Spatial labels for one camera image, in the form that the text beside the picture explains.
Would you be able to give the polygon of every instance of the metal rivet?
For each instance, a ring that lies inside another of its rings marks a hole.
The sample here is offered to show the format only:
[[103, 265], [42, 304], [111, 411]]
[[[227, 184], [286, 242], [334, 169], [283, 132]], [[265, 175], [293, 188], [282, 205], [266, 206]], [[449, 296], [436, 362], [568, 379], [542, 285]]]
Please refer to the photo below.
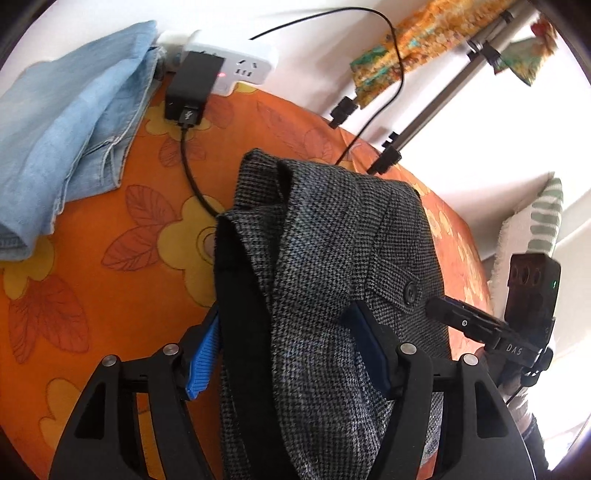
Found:
[[169, 343], [168, 345], [164, 345], [162, 351], [164, 355], [176, 355], [178, 353], [178, 345], [176, 343]]
[[414, 355], [417, 353], [417, 347], [415, 347], [412, 343], [403, 343], [400, 345], [400, 351], [405, 355]]
[[115, 355], [107, 355], [101, 362], [105, 367], [112, 367], [117, 363], [117, 357]]
[[478, 359], [476, 355], [472, 355], [471, 353], [464, 355], [464, 362], [471, 366], [478, 365]]

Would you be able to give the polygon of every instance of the colorful fabric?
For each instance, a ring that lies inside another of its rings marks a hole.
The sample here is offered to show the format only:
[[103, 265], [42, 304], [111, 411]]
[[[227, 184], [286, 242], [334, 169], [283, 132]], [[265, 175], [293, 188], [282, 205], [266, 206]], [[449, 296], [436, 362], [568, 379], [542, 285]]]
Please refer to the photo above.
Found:
[[[455, 48], [514, 3], [514, 0], [431, 0], [396, 27], [405, 73]], [[400, 80], [400, 65], [392, 35], [351, 62], [361, 108]]]
[[511, 69], [526, 85], [534, 83], [538, 72], [558, 46], [556, 29], [545, 17], [540, 17], [531, 26], [531, 31], [535, 37], [513, 42], [502, 52], [499, 63], [495, 65], [495, 74]]
[[[56, 230], [31, 258], [0, 264], [0, 425], [40, 479], [46, 479], [66, 421], [100, 359], [154, 353], [200, 323], [214, 299], [215, 224], [192, 196], [179, 156], [180, 130], [163, 118], [165, 85], [155, 94], [126, 161], [119, 189], [65, 205]], [[193, 175], [219, 210], [232, 206], [243, 155], [334, 163], [352, 135], [245, 85], [212, 96], [188, 134]], [[343, 162], [366, 171], [377, 152], [358, 142]], [[385, 176], [413, 185], [430, 224], [445, 293], [481, 309], [491, 304], [468, 226], [404, 168]], [[476, 345], [450, 330], [454, 358]], [[219, 370], [188, 403], [204, 454], [222, 478]], [[138, 399], [150, 476], [163, 479], [150, 407]], [[433, 463], [429, 463], [431, 472]], [[429, 478], [428, 468], [420, 478]]]

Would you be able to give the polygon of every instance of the jacket pocket flap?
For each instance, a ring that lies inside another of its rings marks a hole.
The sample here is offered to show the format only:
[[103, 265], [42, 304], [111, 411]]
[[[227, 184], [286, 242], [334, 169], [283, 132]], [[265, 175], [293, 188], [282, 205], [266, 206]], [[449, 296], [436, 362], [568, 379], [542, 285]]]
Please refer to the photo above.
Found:
[[389, 260], [374, 258], [369, 269], [368, 288], [406, 313], [421, 305], [423, 288], [419, 278]]

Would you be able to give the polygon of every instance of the electrical outlet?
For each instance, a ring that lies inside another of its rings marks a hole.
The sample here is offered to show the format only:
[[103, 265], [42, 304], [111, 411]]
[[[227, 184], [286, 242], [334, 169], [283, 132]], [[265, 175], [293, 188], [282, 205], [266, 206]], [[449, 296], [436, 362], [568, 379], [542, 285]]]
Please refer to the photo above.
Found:
[[277, 49], [260, 40], [231, 37], [212, 30], [197, 30], [183, 48], [181, 61], [189, 51], [225, 59], [212, 93], [228, 96], [237, 82], [262, 85], [279, 61]]

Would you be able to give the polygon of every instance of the pillow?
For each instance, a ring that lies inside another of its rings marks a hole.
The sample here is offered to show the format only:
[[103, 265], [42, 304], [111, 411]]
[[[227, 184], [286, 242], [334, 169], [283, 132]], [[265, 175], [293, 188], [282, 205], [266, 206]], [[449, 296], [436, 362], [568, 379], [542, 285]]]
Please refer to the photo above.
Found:
[[511, 255], [542, 252], [552, 256], [562, 219], [563, 192], [560, 179], [551, 179], [537, 198], [525, 208], [518, 208], [505, 220], [499, 234], [495, 264], [489, 282], [493, 314], [503, 319]]

